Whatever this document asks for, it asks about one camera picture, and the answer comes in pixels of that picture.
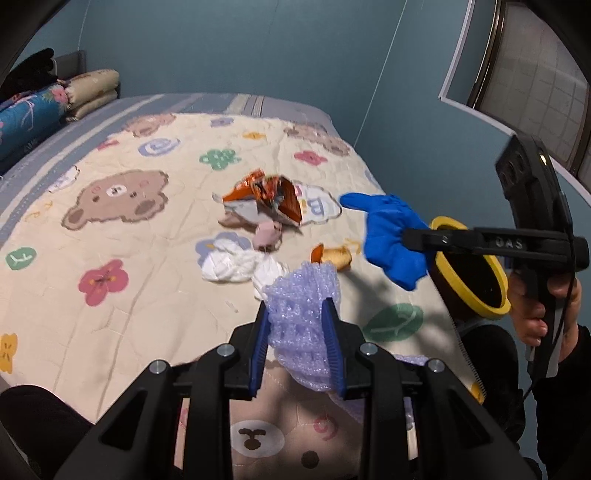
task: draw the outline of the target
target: yellow ring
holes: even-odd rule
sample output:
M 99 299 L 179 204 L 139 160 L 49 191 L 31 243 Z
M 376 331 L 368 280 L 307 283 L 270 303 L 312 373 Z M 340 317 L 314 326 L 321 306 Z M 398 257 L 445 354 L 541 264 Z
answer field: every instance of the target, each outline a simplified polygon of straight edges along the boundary
M 454 220 L 453 218 L 445 216 L 434 218 L 431 222 L 431 225 L 429 225 L 429 228 L 432 230 L 467 230 L 466 225 Z M 507 282 L 505 270 L 503 270 L 503 267 L 497 258 L 494 255 L 484 255 L 483 257 L 490 265 L 501 289 L 501 306 L 498 308 L 487 305 L 481 299 L 479 299 L 472 290 L 468 288 L 468 286 L 452 268 L 443 252 L 437 252 L 437 255 L 435 256 L 435 264 L 453 291 L 456 292 L 457 296 L 459 296 L 466 305 L 474 310 L 474 312 L 476 312 L 476 314 L 479 316 L 486 319 L 495 320 L 509 313 L 511 308 L 511 304 L 507 299 L 507 289 L 509 288 L 509 283 Z

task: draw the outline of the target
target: cartoon bear face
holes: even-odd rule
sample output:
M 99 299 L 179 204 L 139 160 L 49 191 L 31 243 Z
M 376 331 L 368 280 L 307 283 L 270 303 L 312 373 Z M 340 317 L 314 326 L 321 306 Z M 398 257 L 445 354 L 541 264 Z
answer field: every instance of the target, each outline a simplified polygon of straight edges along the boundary
M 286 128 L 284 132 L 289 137 L 304 138 L 305 140 L 316 141 L 318 137 L 326 136 L 326 132 L 319 130 L 312 125 L 294 124 L 291 128 Z
M 324 127 L 324 125 L 322 125 L 318 122 L 304 122 L 303 125 L 306 125 L 308 127 L 312 127 L 315 130 L 318 130 L 319 132 L 325 133 L 326 135 L 329 134 L 328 130 Z
M 267 361 L 256 398 L 230 402 L 230 422 L 236 479 L 326 480 L 358 471 L 362 426 L 277 361 Z
M 130 170 L 96 180 L 80 192 L 61 224 L 75 231 L 87 222 L 148 220 L 164 209 L 167 183 L 168 175 L 159 170 Z
M 161 125 L 170 125 L 175 118 L 171 113 L 139 116 L 127 122 L 124 130 L 132 132 L 135 138 L 149 137 L 156 133 Z
M 349 146 L 343 142 L 340 138 L 336 137 L 324 137 L 322 138 L 322 146 L 329 152 L 339 157 L 345 157 L 349 155 Z
M 302 138 L 304 140 L 318 143 L 324 147 L 325 150 L 331 152 L 339 157 L 349 155 L 349 146 L 338 137 L 331 137 L 326 130 L 319 129 L 314 125 L 294 124 L 291 128 L 286 128 L 284 132 L 288 137 Z

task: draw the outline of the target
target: floral blanket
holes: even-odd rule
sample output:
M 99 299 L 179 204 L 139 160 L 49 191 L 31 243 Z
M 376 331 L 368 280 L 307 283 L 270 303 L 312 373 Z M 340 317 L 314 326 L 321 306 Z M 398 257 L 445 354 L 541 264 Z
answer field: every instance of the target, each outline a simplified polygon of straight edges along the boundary
M 391 352 L 442 358 L 474 392 L 433 282 L 406 292 L 362 256 L 364 214 L 336 199 L 382 190 L 347 143 L 316 128 L 164 113 L 130 121 L 92 150 L 22 213 L 0 250 L 4 379 L 42 385 L 95 421 L 153 359 L 192 361 L 254 321 L 252 284 L 209 283 L 201 265 L 216 239 L 252 248 L 252 233 L 219 225 L 212 194 L 261 168 L 295 183 L 303 214 L 276 259 L 295 270 L 319 243 L 349 248 L 341 318 Z M 357 471 L 361 425 L 293 381 L 272 351 L 256 400 L 233 402 L 231 416 L 238 479 Z
M 48 130 L 54 131 L 67 105 L 68 97 L 58 84 L 30 95 L 15 95 L 3 102 L 0 105 L 0 160 L 38 138 L 44 139 Z

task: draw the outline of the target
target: human hand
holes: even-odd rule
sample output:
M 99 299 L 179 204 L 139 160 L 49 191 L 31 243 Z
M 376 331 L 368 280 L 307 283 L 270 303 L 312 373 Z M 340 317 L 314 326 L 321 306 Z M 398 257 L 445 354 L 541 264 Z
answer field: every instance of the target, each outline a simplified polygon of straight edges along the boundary
M 558 299 L 564 299 L 569 290 L 570 274 L 557 275 L 548 280 L 548 291 Z M 548 333 L 546 323 L 541 320 L 544 306 L 537 300 L 525 296 L 526 286 L 521 277 L 513 272 L 509 276 L 507 298 L 511 302 L 510 315 L 519 339 L 526 345 L 539 346 L 541 338 Z M 564 333 L 558 361 L 570 355 L 579 340 L 577 317 L 581 308 L 581 283 L 575 279 L 573 292 L 564 317 Z

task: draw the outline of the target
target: blue glove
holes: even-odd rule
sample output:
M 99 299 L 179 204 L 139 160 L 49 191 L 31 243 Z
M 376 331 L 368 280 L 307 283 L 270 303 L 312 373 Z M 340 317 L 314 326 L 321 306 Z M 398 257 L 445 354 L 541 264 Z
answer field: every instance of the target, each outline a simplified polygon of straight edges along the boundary
M 345 208 L 367 212 L 363 253 L 368 262 L 381 267 L 386 276 L 405 290 L 414 290 L 427 275 L 433 255 L 413 252 L 402 245 L 407 228 L 428 228 L 418 215 L 394 195 L 346 193 L 339 199 Z

